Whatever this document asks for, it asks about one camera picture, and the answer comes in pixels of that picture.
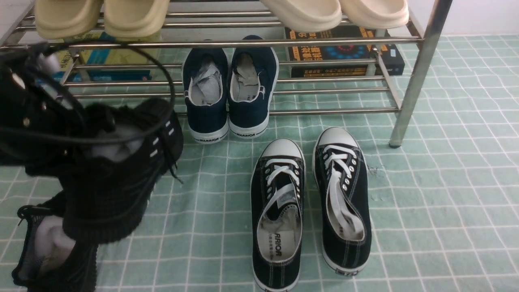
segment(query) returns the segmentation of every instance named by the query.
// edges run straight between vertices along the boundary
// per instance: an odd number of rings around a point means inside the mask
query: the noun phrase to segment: black cable
[[[163,127],[170,119],[171,114],[173,113],[173,107],[175,104],[175,88],[173,86],[173,79],[169,75],[169,72],[166,68],[155,58],[153,58],[150,54],[141,49],[129,46],[126,43],[119,43],[108,40],[100,40],[100,39],[89,39],[89,40],[81,40],[79,42],[70,42],[70,43],[62,43],[56,44],[53,47],[50,47],[45,55],[52,55],[55,52],[64,50],[73,45],[81,45],[81,44],[90,44],[90,43],[108,43],[108,44],[116,44],[121,48],[130,49],[141,56],[144,56],[146,59],[151,61],[154,65],[156,65],[166,76],[166,80],[168,81],[169,89],[170,89],[170,110],[160,119],[158,123],[150,127],[149,129],[143,131],[142,133],[136,134],[127,138],[112,138],[112,139],[99,139],[99,138],[74,138],[68,136],[60,136],[60,135],[52,135],[45,134],[41,132],[20,129],[20,128],[12,128],[12,127],[4,127],[0,126],[0,137],[1,136],[11,136],[14,138],[23,138],[27,140],[35,140],[38,142],[44,142],[49,144],[67,144],[67,145],[107,145],[107,144],[122,144],[130,141],[135,141],[139,139],[143,139],[147,136],[152,135],[157,132],[161,127]]]

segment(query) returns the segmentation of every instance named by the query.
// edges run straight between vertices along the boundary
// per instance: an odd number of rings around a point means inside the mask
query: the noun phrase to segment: brand logo
[[[281,257],[281,234],[276,233],[274,240],[274,243],[276,244],[276,256]]]
[[[216,141],[218,141],[218,140],[220,140],[220,138],[207,139],[207,140],[205,140],[205,139],[198,139],[198,141],[200,141],[200,142],[205,142],[205,143],[208,143],[208,142],[216,142]]]
[[[256,136],[256,134],[240,134],[240,133],[236,133],[236,135],[238,135],[240,137],[254,137],[254,136]]]

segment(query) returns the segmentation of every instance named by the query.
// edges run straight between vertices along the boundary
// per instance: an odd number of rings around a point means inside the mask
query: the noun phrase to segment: black knit shoe
[[[317,140],[312,166],[321,194],[323,257],[337,274],[354,276],[371,249],[364,155],[348,132],[329,128]]]
[[[29,292],[94,292],[98,246],[67,237],[64,213],[63,191],[43,204],[18,210],[28,224],[20,262],[12,272],[15,285]]]
[[[148,99],[135,109],[87,107],[89,137],[134,136],[156,124],[169,102]],[[67,193],[63,229],[71,238],[105,244],[130,235],[141,223],[155,183],[179,159],[183,136],[177,115],[155,135],[122,145],[75,149],[75,167],[58,178]]]

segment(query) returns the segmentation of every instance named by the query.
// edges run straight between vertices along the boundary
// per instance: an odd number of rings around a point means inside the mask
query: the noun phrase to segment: shoe insole
[[[260,91],[260,81],[252,58],[248,54],[241,54],[238,57],[237,73],[231,86],[233,87],[233,99],[240,102],[254,101]]]

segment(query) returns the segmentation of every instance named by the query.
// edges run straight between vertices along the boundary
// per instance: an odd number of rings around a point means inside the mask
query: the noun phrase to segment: shoe rack
[[[383,81],[385,86],[378,87],[359,87],[348,89],[310,89],[310,90],[276,90],[275,95],[298,95],[298,94],[341,94],[363,93],[363,92],[386,92],[391,102],[390,107],[381,108],[339,108],[339,109],[320,109],[320,110],[272,110],[270,114],[276,115],[326,115],[326,114],[374,114],[374,113],[395,113],[397,120],[395,122],[389,145],[392,148],[398,148],[402,145],[404,134],[409,125],[411,115],[416,105],[416,101],[424,84],[425,77],[429,70],[432,57],[436,50],[440,34],[442,32],[445,20],[447,18],[452,0],[435,0],[433,10],[425,30],[421,35],[415,27],[416,20],[411,11],[407,28],[411,34],[410,37],[384,37],[385,30],[377,30],[373,38],[329,38],[316,40],[290,40],[290,39],[266,39],[253,41],[202,41],[202,42],[161,42],[161,43],[138,43],[133,46],[139,48],[237,48],[237,47],[292,47],[292,46],[344,46],[344,45],[372,45],[372,54],[367,59],[357,60],[341,60],[341,61],[296,61],[296,62],[280,62],[280,66],[308,66],[308,65],[324,65],[324,64],[368,64],[366,76],[347,76],[347,77],[316,77],[316,78],[286,78],[279,79],[278,84],[286,83],[330,83],[330,82],[361,82],[361,81]],[[278,20],[256,20],[258,17],[273,16],[268,10],[263,11],[228,11],[228,12],[170,12],[167,18],[191,18],[192,22],[167,22],[162,29],[204,29],[204,28],[265,28],[272,26],[283,26]],[[226,22],[200,22],[200,18],[232,18],[240,17],[247,20],[226,21]],[[343,19],[340,25],[349,25],[347,19]],[[103,29],[103,24],[98,24],[98,29]],[[24,44],[19,44],[20,39],[27,31],[36,31],[34,25],[34,14],[32,7],[19,17],[17,22],[10,28],[7,34],[0,38],[0,53],[2,49],[7,48],[24,48]],[[413,68],[408,88],[403,98],[399,96],[392,78],[389,76],[380,55],[377,53],[377,45],[384,44],[408,44],[415,43],[418,46],[419,53]],[[68,87],[127,87],[127,86],[164,86],[166,81],[138,81],[138,82],[91,82],[88,81],[86,70],[128,70],[128,69],[154,69],[154,65],[84,65],[78,50],[110,48],[116,49],[118,45],[110,44],[88,44],[74,46],[71,48],[71,55],[75,56],[75,61],[71,67],[65,72],[62,84]],[[375,65],[379,64],[382,76],[375,76]],[[180,69],[181,64],[164,64],[167,69]],[[87,81],[83,82],[65,82],[71,72],[78,72]],[[181,81],[175,81],[175,86],[181,86]],[[177,98],[183,98],[183,92],[177,92]],[[111,94],[85,94],[76,95],[77,99],[102,99],[102,98],[145,98],[145,97],[166,97],[167,93],[111,93]]]

